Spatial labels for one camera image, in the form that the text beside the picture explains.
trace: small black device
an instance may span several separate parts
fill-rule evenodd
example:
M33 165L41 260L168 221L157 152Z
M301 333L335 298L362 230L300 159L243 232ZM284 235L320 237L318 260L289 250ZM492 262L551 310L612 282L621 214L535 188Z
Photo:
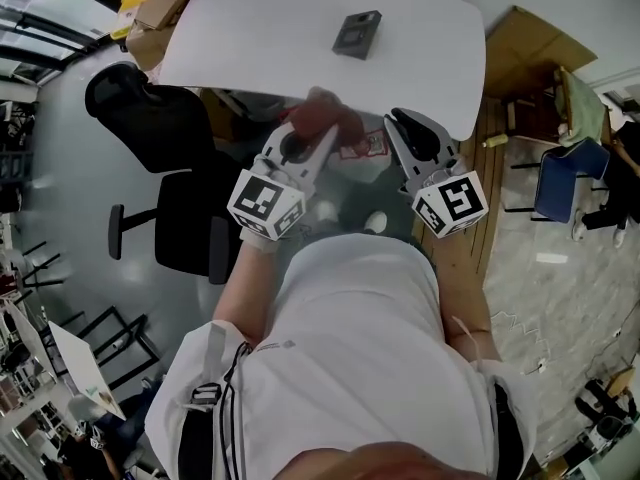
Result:
M347 16L332 50L340 55L365 60L381 19L382 14L378 11Z

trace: white t-shirt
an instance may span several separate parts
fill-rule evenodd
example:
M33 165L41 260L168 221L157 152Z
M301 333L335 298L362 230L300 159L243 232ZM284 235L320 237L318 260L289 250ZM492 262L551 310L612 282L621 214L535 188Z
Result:
M275 314L271 333L232 381L247 480L273 478L307 450L382 441L411 443L451 466L495 476L495 382L509 394L525 461L531 455L529 381L497 361L470 364L445 344L437 280L414 247L360 234L318 241L292 260ZM183 405L194 388L220 379L242 341L220 321L185 337L146 420L172 480Z

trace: white cube with marker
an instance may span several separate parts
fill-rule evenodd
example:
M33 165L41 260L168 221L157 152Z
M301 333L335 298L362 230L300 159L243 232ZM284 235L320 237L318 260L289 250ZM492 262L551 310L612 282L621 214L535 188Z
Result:
M472 226L489 211L475 171L420 189L411 208L438 238Z
M304 192L243 169L227 210L236 222L278 240L306 211Z

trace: white sneaker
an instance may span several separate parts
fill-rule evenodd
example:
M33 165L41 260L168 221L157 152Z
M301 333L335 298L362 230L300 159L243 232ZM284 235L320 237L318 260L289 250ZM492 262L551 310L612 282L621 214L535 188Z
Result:
M387 214L381 211L373 212L365 222L364 229L373 231L376 235L383 233L387 229Z
M625 229L619 229L616 228L616 230L613 232L613 246L616 249L620 249L620 247L622 247L622 244L624 242L624 235L627 234L627 230Z
M584 234L587 232L587 226L582 222L584 212L582 210L576 210L576 218L573 223L573 229L571 230L571 238L576 242L579 242L584 238Z
M313 207L313 213L318 219L318 222L323 220L338 222L338 209L331 201L319 201L318 204Z

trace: green towel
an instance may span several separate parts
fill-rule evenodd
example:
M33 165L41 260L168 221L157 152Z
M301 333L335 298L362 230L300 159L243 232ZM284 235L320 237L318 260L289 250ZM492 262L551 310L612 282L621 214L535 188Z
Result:
M560 137L560 144L569 147L588 137L600 144L604 122L604 104L591 87L571 73L567 73L567 82L573 127L571 135L564 134ZM556 92L556 110L566 118L564 91Z

